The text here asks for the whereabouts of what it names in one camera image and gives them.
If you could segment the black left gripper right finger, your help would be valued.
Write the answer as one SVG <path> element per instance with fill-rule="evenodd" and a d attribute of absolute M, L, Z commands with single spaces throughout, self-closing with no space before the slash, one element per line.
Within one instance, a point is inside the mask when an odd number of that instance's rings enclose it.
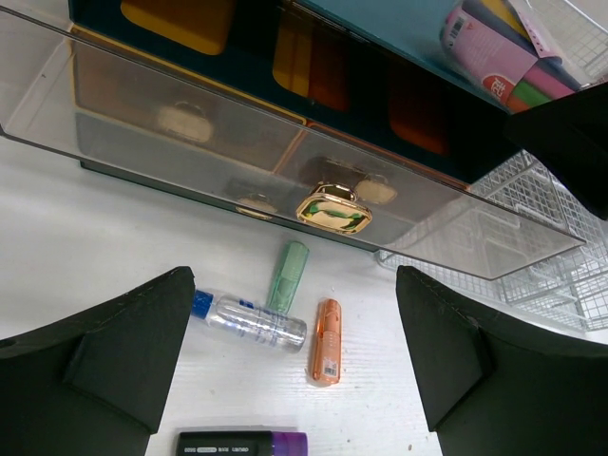
<path fill-rule="evenodd" d="M 445 455 L 603 455 L 607 348 L 396 273 L 427 427 Z"/>

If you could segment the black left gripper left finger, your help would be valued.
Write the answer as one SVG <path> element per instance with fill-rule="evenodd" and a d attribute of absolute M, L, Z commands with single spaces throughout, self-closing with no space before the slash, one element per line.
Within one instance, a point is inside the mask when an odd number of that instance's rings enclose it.
<path fill-rule="evenodd" d="M 187 266 L 1 342 L 4 455 L 143 455 L 195 291 Z"/>

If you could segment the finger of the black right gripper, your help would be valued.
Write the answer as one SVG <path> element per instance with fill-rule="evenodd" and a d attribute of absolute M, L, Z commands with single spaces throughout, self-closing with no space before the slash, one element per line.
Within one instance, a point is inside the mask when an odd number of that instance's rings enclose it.
<path fill-rule="evenodd" d="M 607 219 L 607 84 L 515 114 L 504 135 L 534 155 L 590 213 Z"/>

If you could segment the pink cap clear pen tube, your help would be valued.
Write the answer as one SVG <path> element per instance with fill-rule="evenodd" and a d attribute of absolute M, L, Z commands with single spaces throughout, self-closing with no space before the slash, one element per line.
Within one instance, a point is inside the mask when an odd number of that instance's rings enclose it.
<path fill-rule="evenodd" d="M 528 1 L 459 1 L 440 41 L 452 64 L 512 113 L 582 90 L 583 77 Z"/>

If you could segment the purple cap black highlighter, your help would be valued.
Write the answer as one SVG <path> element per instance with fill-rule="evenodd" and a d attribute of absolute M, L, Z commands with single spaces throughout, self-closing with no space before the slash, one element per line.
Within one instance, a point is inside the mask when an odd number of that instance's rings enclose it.
<path fill-rule="evenodd" d="M 182 432 L 177 456 L 308 456 L 304 432 L 231 430 Z"/>

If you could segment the teal desktop drawer cabinet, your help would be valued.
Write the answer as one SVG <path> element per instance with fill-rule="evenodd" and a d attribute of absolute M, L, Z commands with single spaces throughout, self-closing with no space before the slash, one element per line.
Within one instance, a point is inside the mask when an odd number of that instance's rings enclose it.
<path fill-rule="evenodd" d="M 367 250 L 376 213 L 426 214 L 407 172 L 466 187 L 454 79 L 385 40 L 395 2 L 5 1 L 1 133 Z"/>

